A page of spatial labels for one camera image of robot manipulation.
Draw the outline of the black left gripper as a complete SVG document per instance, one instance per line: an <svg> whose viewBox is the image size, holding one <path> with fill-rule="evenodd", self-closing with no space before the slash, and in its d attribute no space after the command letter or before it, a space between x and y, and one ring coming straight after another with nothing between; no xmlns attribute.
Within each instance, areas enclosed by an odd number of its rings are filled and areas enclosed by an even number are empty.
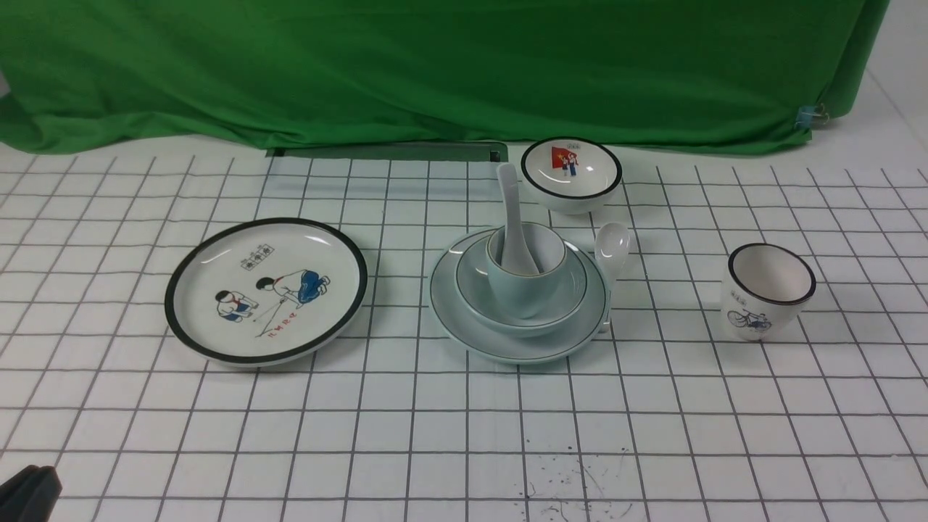
<svg viewBox="0 0 928 522"><path fill-rule="evenodd" d="M1 486L1 521L49 521L61 490L54 466L24 467Z"/></svg>

